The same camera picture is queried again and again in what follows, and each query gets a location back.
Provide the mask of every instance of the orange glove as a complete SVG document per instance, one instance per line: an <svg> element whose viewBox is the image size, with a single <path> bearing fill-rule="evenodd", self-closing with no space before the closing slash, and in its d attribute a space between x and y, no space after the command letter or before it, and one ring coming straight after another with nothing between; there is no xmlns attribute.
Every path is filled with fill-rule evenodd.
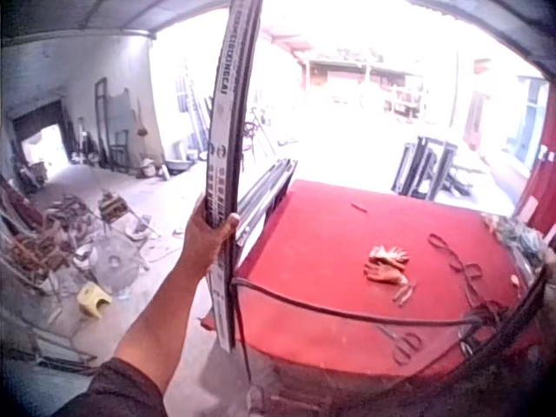
<svg viewBox="0 0 556 417"><path fill-rule="evenodd" d="M368 259L372 263L387 263L403 271L406 268L405 263L409 261L409 255L401 248L385 250L383 246L375 246L368 255Z"/></svg>
<svg viewBox="0 0 556 417"><path fill-rule="evenodd" d="M370 281L391 284L407 284L407 278L399 269L387 263L365 264L365 276Z"/></svg>

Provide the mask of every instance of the finger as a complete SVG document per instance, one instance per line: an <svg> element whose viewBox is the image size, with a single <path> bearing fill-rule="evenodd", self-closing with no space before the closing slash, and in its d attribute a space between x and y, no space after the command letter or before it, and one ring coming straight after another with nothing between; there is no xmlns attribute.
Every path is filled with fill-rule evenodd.
<svg viewBox="0 0 556 417"><path fill-rule="evenodd" d="M240 216L236 213L232 213L228 216L228 219L218 228L218 235L222 239L222 242L227 240L237 229L240 224Z"/></svg>
<svg viewBox="0 0 556 417"><path fill-rule="evenodd" d="M204 217L206 208L207 208L207 200L205 198L205 192L203 191L199 195L199 197L197 197L197 201L195 202L195 206L193 207L193 215L200 215Z"/></svg>

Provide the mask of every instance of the work glove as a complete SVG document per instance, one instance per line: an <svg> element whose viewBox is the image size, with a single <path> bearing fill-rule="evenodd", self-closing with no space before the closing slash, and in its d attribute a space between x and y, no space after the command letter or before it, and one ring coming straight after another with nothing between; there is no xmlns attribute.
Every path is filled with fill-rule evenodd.
<svg viewBox="0 0 556 417"><path fill-rule="evenodd" d="M407 284L407 278L401 271L387 263L367 263L365 264L365 276L370 281L385 282L394 285Z"/></svg>

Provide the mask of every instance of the doorway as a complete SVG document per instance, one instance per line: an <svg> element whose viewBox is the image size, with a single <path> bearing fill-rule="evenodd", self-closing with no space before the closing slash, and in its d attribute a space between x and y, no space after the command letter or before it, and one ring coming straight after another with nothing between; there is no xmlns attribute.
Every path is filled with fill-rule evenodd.
<svg viewBox="0 0 556 417"><path fill-rule="evenodd" d="M22 141L23 155L35 177L45 181L68 165L62 133L57 124L41 129Z"/></svg>

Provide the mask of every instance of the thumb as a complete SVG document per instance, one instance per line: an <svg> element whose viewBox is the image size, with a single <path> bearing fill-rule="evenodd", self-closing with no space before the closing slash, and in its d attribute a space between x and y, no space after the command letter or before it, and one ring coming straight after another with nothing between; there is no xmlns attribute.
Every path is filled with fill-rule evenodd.
<svg viewBox="0 0 556 417"><path fill-rule="evenodd" d="M222 242L226 241L231 235L234 234L237 226L240 224L240 216L237 213L232 213L228 219L218 228L218 235Z"/></svg>

